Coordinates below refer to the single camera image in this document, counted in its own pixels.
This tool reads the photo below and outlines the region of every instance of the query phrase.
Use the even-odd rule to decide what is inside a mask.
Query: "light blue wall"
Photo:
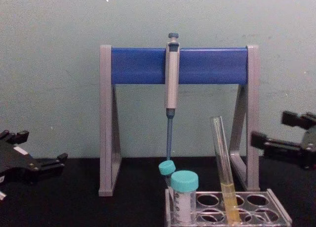
[[[258,44],[261,131],[300,141],[279,124],[283,110],[316,112],[316,0],[0,0],[0,129],[28,129],[36,157],[99,154],[99,46],[182,47]],[[214,154],[208,118],[223,116],[227,137],[234,85],[183,85],[173,155]],[[122,85],[123,156],[163,156],[162,85]]]

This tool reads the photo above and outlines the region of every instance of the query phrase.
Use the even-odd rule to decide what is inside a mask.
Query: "teal cap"
[[[172,160],[161,162],[158,168],[162,175],[172,174],[176,170],[176,166],[174,165]]]
[[[188,170],[174,172],[171,175],[171,187],[180,192],[195,191],[198,189],[198,175]]]

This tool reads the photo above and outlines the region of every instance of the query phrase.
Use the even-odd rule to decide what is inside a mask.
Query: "gray stand leg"
[[[100,189],[112,196],[121,162],[115,88],[111,83],[111,46],[100,47]]]
[[[258,130],[259,124],[259,70],[260,59],[258,46],[248,46],[248,84],[238,86],[232,135],[230,157],[243,187],[247,191],[259,188],[259,155],[250,145],[251,132]],[[239,154],[240,139],[244,118],[246,117],[246,164]]]

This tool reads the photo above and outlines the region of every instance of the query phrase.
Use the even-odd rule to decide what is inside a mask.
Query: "glass test tube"
[[[196,198],[198,175],[182,170],[171,175],[173,193],[173,211],[176,222],[194,224],[196,222]]]
[[[211,127],[216,154],[216,162],[221,182],[228,224],[240,223],[234,181],[229,160],[222,117],[212,117]]]
[[[164,180],[169,189],[169,194],[171,196],[171,199],[173,200],[173,189],[171,188],[171,175],[176,170],[176,166],[174,165],[172,160],[166,160],[164,162],[161,162],[158,168],[161,175],[164,176]]]

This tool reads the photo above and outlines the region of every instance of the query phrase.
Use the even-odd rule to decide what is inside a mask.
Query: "pipette stand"
[[[234,227],[291,227],[292,220],[271,189],[257,192],[236,192],[242,223]],[[197,192],[197,221],[179,224],[173,217],[169,190],[165,190],[165,227],[230,227],[227,223],[223,196],[216,191]]]
[[[121,163],[115,84],[164,84],[164,64],[165,48],[100,47],[99,196],[113,195]],[[259,130],[259,69],[259,50],[255,45],[180,49],[179,84],[238,84],[230,159],[247,191],[260,190],[259,156],[250,145],[251,131]],[[246,163],[239,155],[244,119]]]

